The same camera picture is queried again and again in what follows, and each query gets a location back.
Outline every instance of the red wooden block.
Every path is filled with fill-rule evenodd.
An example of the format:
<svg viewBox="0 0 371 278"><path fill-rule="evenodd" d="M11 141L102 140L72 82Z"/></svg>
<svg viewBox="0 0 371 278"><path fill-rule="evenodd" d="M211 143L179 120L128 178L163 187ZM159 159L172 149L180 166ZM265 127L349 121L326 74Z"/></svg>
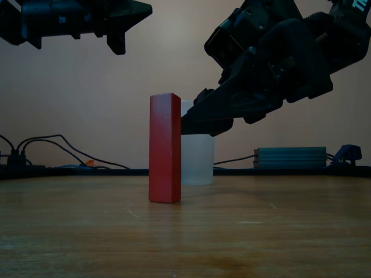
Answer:
<svg viewBox="0 0 371 278"><path fill-rule="evenodd" d="M180 201L180 98L175 94L151 96L150 201Z"/></svg>

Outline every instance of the electrical wire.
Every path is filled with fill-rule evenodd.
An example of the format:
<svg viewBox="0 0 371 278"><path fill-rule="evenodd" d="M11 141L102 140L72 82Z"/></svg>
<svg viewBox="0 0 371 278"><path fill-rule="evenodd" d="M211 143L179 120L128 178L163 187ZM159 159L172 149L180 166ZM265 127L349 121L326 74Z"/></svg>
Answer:
<svg viewBox="0 0 371 278"><path fill-rule="evenodd" d="M232 160L226 160L226 161L217 162L217 163L214 163L214 165L220 165L220 164L225 164L225 163L230 163L230 162L235 162L235 161L241 161L241 160L245 160L245 159L249 159L249 158L254 158L254 157L255 157L254 155L250 155L250 156L247 156L245 158L238 158L238 159L232 159Z"/></svg>
<svg viewBox="0 0 371 278"><path fill-rule="evenodd" d="M117 163L112 163L112 162L108 162L108 161L105 161L105 160L101 160L101 159L95 158L95 157L93 157L93 156L91 156L91 155L88 155L88 154L86 154L86 153L83 153L82 151L79 151L79 150L76 149L74 146L72 146L72 145L70 144L70 142L68 142L67 139L64 138L64 136L61 135L61 134L51 135L51 136L33 137L33 138L29 138L29 139L23 140L23 141L18 145L17 150L19 150L19 149L21 148L21 146L22 146L24 143L26 143L27 141L30 141L30 140L36 140L36 139L55 138L55 137L60 137L60 138L62 138L63 141L66 142L66 144L67 144L68 146L70 146L71 149L73 149L75 152L80 153L81 155L85 155L85 156L88 157L88 158L94 159L94 160L96 160L96 161L99 161L99 162L102 162L102 163L105 163L105 164L114 165L114 166L118 166L118 167L122 167L122 168L125 168L125 169L127 169L127 170L130 170L130 168L128 168L128 167L126 167L126 166L124 166L124 165L117 164Z"/></svg>
<svg viewBox="0 0 371 278"><path fill-rule="evenodd" d="M12 142L10 142L10 140L8 140L5 136L3 135L0 135L0 138L2 138L3 140L5 140L9 145L10 147L12 148L12 150L14 151L14 145L12 144Z"/></svg>
<svg viewBox="0 0 371 278"><path fill-rule="evenodd" d="M76 160L78 160L78 162L80 162L81 164L85 164L80 158L78 158L77 156L75 156L72 152L70 152L69 150L63 148L61 145L59 145L58 143L55 143L53 141L50 141L50 140L44 140L44 139L35 139L35 140L31 140L29 142L27 142L24 147L23 147L23 152L26 150L26 147L33 143L33 142L48 142L48 143L51 143L51 144L54 144L55 146L58 146L59 148L61 148L62 150L64 150L65 152L68 152L70 155L72 155Z"/></svg>

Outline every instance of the table surface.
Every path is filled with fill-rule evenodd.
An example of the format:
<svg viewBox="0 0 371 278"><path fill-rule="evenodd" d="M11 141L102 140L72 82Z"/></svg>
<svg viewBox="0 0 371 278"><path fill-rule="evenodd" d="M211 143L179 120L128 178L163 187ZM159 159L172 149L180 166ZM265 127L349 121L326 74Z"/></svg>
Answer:
<svg viewBox="0 0 371 278"><path fill-rule="evenodd" d="M371 180L216 177L176 204L148 177L0 182L0 277L371 277Z"/></svg>

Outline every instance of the beige wall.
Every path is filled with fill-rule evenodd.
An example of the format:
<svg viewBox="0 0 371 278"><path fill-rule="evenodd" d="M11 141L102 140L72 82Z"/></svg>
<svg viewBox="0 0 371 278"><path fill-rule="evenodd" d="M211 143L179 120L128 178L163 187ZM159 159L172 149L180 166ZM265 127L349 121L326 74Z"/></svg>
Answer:
<svg viewBox="0 0 371 278"><path fill-rule="evenodd" d="M148 167L152 94L194 99L216 87L220 67L204 52L213 30L243 0L147 0L154 14L127 33L127 55L111 53L105 39L83 35L46 38L41 51L0 41L0 133L14 142L64 134L77 148L130 167ZM326 0L297 0L303 16L328 11ZM363 149L371 164L369 70L364 61L333 76L335 90L315 100L285 104L249 126L238 120L217 138L216 160L250 155L258 147L327 146ZM8 150L0 141L0 150ZM75 163L47 143L28 157L38 164ZM250 167L238 162L229 167Z"/></svg>

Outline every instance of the plastic cup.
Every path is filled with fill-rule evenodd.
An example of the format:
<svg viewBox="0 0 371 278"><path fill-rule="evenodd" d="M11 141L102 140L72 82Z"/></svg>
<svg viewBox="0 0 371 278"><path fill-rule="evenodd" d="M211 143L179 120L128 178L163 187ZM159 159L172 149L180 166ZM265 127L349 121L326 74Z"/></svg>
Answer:
<svg viewBox="0 0 371 278"><path fill-rule="evenodd" d="M181 116L193 101L181 102ZM210 135L181 136L181 184L207 185L213 182L215 138Z"/></svg>

